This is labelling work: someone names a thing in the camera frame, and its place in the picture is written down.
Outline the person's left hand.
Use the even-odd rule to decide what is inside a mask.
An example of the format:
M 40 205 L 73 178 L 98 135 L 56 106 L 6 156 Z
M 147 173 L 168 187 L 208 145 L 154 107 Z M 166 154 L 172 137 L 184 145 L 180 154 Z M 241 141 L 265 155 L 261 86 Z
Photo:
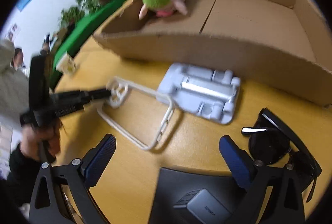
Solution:
M 61 151 L 61 125 L 60 121 L 56 121 L 53 125 L 44 128 L 33 128 L 31 125 L 23 126 L 20 142 L 20 151 L 23 156 L 40 161 L 39 145 L 43 141 L 48 142 L 48 152 L 52 156 L 56 156 Z

